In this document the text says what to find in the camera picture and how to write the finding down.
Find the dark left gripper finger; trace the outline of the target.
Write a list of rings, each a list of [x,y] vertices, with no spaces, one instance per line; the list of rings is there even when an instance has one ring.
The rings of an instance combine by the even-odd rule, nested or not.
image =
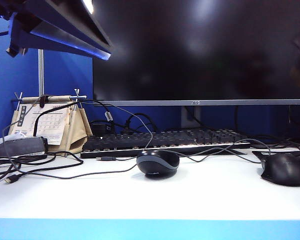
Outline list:
[[[112,44],[93,19],[81,0],[44,0],[43,19],[68,34],[98,49],[110,49]]]
[[[99,47],[92,46],[90,43],[44,21],[34,27],[30,33],[63,46],[70,47],[72,50],[79,52],[76,53],[77,55],[83,56],[85,54],[88,57],[99,58],[102,60],[108,60],[111,56],[111,53],[101,50]]]

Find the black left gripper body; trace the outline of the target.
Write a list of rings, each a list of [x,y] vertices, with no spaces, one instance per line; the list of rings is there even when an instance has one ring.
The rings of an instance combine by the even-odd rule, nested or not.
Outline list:
[[[43,13],[43,0],[0,0],[0,18],[9,21],[8,30],[0,32],[0,36],[10,36],[8,55],[14,58],[29,48],[44,49],[43,38],[30,33],[43,22]]]

